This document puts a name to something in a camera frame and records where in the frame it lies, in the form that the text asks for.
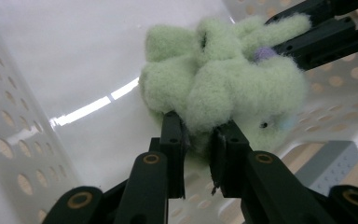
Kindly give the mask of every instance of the green plush toy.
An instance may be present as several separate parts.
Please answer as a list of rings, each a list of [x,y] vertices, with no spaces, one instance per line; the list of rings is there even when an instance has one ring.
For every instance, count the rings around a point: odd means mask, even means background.
[[[199,152],[213,128],[230,119],[253,150],[272,150],[290,130],[308,86],[293,60],[269,47],[309,28],[306,15],[269,25],[261,17],[236,24],[206,19],[196,31],[155,26],[139,81],[144,101],[159,114],[176,111]]]

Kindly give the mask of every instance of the white plastic bin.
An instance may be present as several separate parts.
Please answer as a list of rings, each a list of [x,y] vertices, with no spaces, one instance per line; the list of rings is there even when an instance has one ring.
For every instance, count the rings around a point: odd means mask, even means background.
[[[40,223],[67,190],[128,178],[160,131],[136,87],[151,25],[270,17],[298,2],[0,0],[0,223]],[[329,140],[358,146],[358,54],[307,79],[308,103],[275,153]],[[243,222],[239,201],[211,196],[207,166],[188,162],[186,180],[170,223]]]

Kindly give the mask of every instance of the fuzzy stuffed animal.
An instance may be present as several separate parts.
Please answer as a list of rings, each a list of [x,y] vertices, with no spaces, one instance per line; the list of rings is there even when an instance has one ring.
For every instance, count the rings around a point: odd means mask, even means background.
[[[144,101],[160,114],[174,110],[199,151],[213,128],[230,119],[254,150],[271,151],[290,130],[308,87],[295,62],[270,47],[310,27],[306,15],[269,25],[260,17],[236,24],[206,19],[196,31],[155,26],[139,80]]]

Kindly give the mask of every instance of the plush toy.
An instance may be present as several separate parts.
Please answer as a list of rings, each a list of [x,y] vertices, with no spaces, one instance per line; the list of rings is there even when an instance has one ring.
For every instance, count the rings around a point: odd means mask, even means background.
[[[252,17],[235,24],[205,19],[196,31],[155,26],[139,80],[144,101],[159,114],[174,110],[198,151],[230,119],[253,150],[271,151],[290,130],[308,86],[295,62],[270,47],[309,28],[299,14],[269,25]]]

